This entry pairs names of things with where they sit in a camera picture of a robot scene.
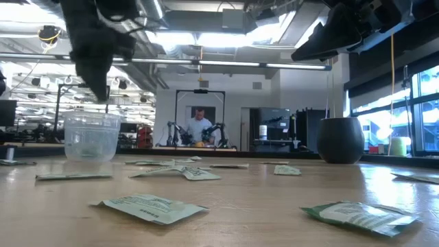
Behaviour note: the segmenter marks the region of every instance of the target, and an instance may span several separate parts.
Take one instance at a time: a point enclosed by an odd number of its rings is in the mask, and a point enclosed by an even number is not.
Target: planter
[[[318,154],[328,163],[353,164],[364,153],[364,135],[356,117],[322,119]]]

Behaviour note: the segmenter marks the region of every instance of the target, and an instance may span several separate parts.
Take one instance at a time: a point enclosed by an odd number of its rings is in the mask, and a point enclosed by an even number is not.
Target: wall
[[[156,120],[154,124],[154,144],[160,141],[165,145],[167,139],[168,121],[174,120],[176,89],[198,89],[198,75],[164,73],[162,78],[169,85],[169,90],[158,90],[156,94]],[[229,75],[207,74],[202,76],[203,80],[209,81],[209,90],[226,91],[226,104],[224,123],[229,140],[233,145],[239,147],[241,136],[241,108],[245,107],[271,107],[271,86],[270,80],[266,80],[264,75]],[[253,90],[253,82],[262,82],[262,90]],[[185,109],[187,106],[215,106],[216,119],[222,118],[222,103],[214,95],[196,95],[187,93],[184,97],[183,92],[179,93],[177,110],[177,122],[185,125]]]
[[[281,69],[281,108],[289,108],[292,112],[305,108],[324,110],[328,104],[332,117],[334,114],[343,117],[344,112],[349,111],[347,94],[343,90],[343,84],[347,81],[348,54],[338,56],[332,71]]]
[[[328,74],[326,71],[281,69],[281,107],[292,112],[305,108],[324,110]]]

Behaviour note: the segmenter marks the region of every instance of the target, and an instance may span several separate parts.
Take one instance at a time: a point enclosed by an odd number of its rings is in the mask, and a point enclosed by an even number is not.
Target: table surface
[[[190,181],[181,174],[128,178],[152,166],[124,161],[166,156],[116,156],[111,163],[66,162],[64,157],[24,159],[36,166],[0,167],[0,246],[437,246],[439,185],[394,179],[390,172],[437,174],[370,163],[329,165],[290,160],[302,176],[275,176],[272,159],[203,158],[221,180]],[[35,181],[36,174],[112,172],[114,178]],[[210,208],[168,226],[149,223],[88,202],[147,193]],[[394,238],[319,222],[299,207],[340,200],[384,204],[417,213],[423,223]]]

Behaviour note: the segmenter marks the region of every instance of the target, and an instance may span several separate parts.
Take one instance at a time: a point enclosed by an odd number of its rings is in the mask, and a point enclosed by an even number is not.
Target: window
[[[425,151],[439,151],[439,100],[415,105],[420,115],[420,135]]]
[[[413,142],[415,156],[439,155],[439,65],[414,74],[407,83],[409,88],[403,88],[403,83],[395,84],[394,95],[386,95],[391,87],[385,86],[356,96],[352,116],[358,117],[362,126],[364,150],[387,145],[392,136],[406,137],[409,152]]]
[[[439,93],[439,66],[419,73],[420,96]]]
[[[393,97],[391,95],[382,97],[375,102],[366,104],[364,106],[360,106],[359,108],[353,109],[354,113],[360,113],[365,110],[371,110],[376,107],[382,107],[390,105],[391,99],[393,98],[393,103],[402,102],[405,100],[405,97],[410,98],[410,89],[405,89],[399,91],[398,93],[394,93]]]
[[[364,149],[369,150],[370,146],[378,144],[389,144],[389,137],[409,137],[407,125],[407,111],[405,107],[393,110],[392,117],[390,110],[382,110],[358,116],[358,120],[363,128]]]

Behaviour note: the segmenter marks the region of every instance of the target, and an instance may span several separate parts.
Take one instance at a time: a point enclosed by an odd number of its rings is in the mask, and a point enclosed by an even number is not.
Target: plastic cup
[[[64,113],[64,150],[70,161],[105,162],[116,153],[121,118],[106,113]]]

